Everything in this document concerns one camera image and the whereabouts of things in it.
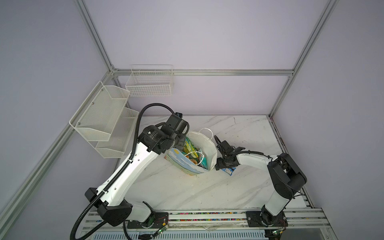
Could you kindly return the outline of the orange Fox's candy bag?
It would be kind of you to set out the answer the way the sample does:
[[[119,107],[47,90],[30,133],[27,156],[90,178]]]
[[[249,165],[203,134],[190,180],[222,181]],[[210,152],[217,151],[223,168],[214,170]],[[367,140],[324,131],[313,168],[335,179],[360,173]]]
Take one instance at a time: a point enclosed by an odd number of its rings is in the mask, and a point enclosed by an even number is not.
[[[195,165],[201,165],[204,160],[203,158],[201,158],[201,155],[198,155],[197,158],[194,158],[192,155],[187,155],[186,158],[189,159]]]

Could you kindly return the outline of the blue snack packet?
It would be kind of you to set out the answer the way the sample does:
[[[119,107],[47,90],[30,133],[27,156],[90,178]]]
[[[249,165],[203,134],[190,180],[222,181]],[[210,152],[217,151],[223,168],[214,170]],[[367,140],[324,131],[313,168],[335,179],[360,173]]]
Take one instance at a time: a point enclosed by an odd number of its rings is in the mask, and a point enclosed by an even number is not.
[[[227,173],[229,176],[232,176],[235,170],[236,170],[236,168],[225,168],[225,169],[222,169],[222,171]]]

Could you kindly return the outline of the green candy bag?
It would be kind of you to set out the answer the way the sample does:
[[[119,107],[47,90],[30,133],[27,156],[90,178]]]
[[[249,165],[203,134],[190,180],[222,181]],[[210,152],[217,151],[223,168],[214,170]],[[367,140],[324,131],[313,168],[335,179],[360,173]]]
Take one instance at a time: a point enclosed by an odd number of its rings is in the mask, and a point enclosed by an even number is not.
[[[190,141],[190,139],[188,137],[186,138],[186,142],[185,142],[185,146],[184,146],[183,152],[185,153],[186,156],[187,155],[192,155],[194,158],[198,157],[197,150],[196,150],[196,148],[194,147],[194,145],[192,144],[192,142]]]

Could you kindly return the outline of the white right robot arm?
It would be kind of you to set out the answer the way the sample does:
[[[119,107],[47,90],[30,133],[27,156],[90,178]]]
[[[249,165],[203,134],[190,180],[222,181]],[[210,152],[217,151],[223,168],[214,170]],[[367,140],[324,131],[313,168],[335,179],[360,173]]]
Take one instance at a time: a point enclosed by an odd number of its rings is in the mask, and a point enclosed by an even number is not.
[[[284,208],[308,181],[293,158],[287,153],[268,156],[243,147],[235,148],[227,141],[220,140],[217,140],[217,149],[222,155],[217,158],[215,165],[217,171],[245,165],[269,173],[274,192],[259,211],[255,221],[263,227],[272,227],[283,221]]]

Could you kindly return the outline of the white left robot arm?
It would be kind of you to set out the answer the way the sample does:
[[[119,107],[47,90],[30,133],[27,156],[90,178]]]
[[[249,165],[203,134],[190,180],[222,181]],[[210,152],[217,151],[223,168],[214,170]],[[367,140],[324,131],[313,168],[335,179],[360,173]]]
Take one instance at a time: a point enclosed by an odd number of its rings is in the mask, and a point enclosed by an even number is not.
[[[129,203],[125,196],[144,169],[159,155],[170,150],[189,131],[186,121],[151,125],[138,135],[130,155],[98,188],[89,188],[85,196],[104,224],[116,227],[125,220],[144,223],[153,214],[146,203]]]

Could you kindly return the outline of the white printed paper bag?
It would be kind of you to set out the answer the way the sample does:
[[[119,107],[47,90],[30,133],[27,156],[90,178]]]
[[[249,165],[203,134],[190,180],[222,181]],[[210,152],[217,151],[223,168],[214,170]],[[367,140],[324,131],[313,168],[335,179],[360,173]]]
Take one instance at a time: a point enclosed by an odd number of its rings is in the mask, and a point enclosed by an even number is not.
[[[208,128],[188,132],[184,144],[171,148],[165,159],[190,176],[208,173],[215,168],[218,157],[213,138]]]

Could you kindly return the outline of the teal Fox's candy bag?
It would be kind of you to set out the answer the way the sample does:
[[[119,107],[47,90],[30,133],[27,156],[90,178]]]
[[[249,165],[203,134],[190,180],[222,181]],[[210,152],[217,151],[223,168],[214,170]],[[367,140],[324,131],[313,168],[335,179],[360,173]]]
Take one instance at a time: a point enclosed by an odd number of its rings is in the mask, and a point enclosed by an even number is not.
[[[208,168],[207,158],[205,157],[205,154],[202,149],[198,150],[198,156],[199,156],[199,166],[204,169],[207,169]]]

